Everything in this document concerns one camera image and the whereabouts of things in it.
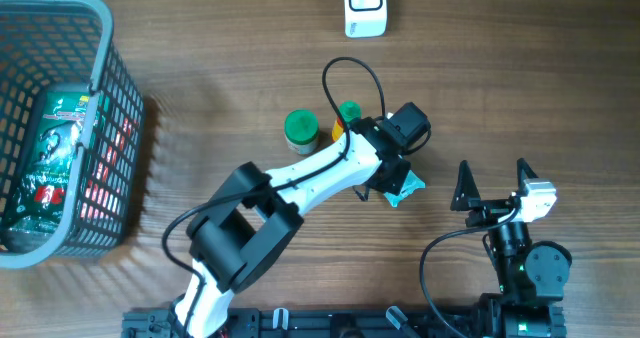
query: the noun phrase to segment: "green lid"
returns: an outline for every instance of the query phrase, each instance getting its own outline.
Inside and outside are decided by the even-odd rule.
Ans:
[[[284,121],[284,134],[293,144],[305,145],[318,136],[318,119],[306,109],[295,110]]]
[[[342,103],[342,105],[340,105],[340,113],[346,123],[350,123],[352,120],[362,116],[360,106],[354,101],[346,101]]]

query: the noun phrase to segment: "wood grain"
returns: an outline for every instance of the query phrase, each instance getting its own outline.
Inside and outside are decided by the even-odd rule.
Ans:
[[[433,137],[411,158],[428,188],[397,209],[379,195],[336,195],[235,306],[423,305],[422,249],[464,225],[449,211],[458,163],[469,160],[483,196],[500,198],[526,157],[558,188],[551,216],[530,231],[573,253],[570,336],[637,336],[639,0],[389,0],[387,34],[364,40],[344,36],[342,0],[105,2],[149,117],[134,233],[97,263],[0,272],[1,337],[117,337],[124,311],[181,294],[189,277],[161,252],[166,225],[243,162],[298,161],[282,134],[291,110],[312,109],[329,132],[320,75],[341,55],[376,70],[389,110],[414,101],[429,115]],[[366,72],[343,64],[329,81],[337,100],[378,114]],[[182,232],[171,246],[189,258]],[[427,277],[443,304],[498,288],[480,236],[444,243]]]

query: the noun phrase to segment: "green package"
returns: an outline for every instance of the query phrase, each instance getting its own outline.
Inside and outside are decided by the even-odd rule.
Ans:
[[[86,92],[46,93],[28,163],[0,221],[4,234],[51,234],[58,227],[88,103]]]

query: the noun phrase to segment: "can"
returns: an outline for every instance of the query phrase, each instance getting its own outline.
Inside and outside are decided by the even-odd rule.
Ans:
[[[313,112],[306,109],[295,110],[284,121],[284,136],[292,151],[311,154],[318,147],[318,119]]]
[[[354,101],[346,101],[340,105],[340,114],[342,114],[342,118],[344,121],[349,124],[354,119],[360,119],[362,116],[362,110],[358,103]],[[333,141],[337,141],[340,139],[340,136],[344,133],[344,127],[342,126],[342,122],[339,118],[336,117],[336,121],[333,124],[333,130],[331,131],[331,139]]]

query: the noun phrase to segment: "gray basket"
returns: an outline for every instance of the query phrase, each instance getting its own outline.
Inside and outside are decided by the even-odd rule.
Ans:
[[[144,109],[112,36],[101,0],[0,0],[0,217],[33,143],[42,93],[80,85],[90,95],[57,230],[25,235],[33,250],[23,254],[0,241],[0,268],[101,256],[123,238]]]

